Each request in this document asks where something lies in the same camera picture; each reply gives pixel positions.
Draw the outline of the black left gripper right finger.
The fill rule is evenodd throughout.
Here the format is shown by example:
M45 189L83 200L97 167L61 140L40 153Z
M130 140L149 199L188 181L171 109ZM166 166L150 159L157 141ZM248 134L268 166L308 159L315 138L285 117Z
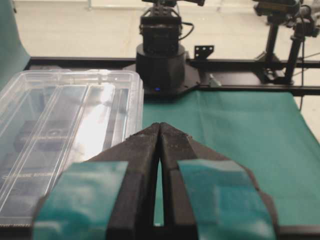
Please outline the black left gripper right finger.
M162 122L166 219L180 240L275 240L273 199L244 165Z

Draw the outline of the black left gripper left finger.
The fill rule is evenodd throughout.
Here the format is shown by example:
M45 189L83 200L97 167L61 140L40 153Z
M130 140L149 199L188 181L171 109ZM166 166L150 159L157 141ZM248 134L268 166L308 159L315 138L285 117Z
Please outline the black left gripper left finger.
M63 171L37 205L34 240L133 240L153 221L160 124Z

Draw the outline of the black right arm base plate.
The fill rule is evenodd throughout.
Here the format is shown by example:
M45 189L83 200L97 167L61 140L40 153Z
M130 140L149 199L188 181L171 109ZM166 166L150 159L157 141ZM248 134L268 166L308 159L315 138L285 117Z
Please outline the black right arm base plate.
M200 86L199 71L188 64L179 44L173 55L148 54L143 44L136 48L135 63L123 68L139 74L146 99L173 99Z

